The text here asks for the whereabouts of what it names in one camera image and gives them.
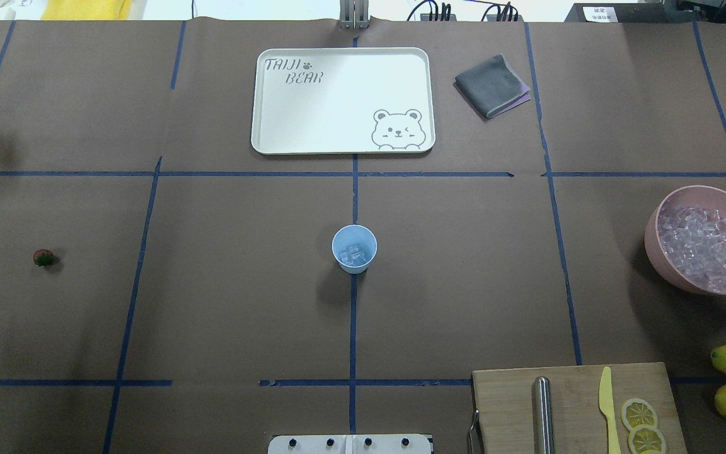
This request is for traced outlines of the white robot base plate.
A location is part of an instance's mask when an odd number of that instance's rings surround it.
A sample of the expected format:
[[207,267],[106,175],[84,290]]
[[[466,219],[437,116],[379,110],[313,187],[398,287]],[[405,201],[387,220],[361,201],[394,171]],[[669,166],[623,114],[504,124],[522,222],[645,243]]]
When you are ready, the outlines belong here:
[[268,453],[433,453],[425,434],[310,434],[275,436]]

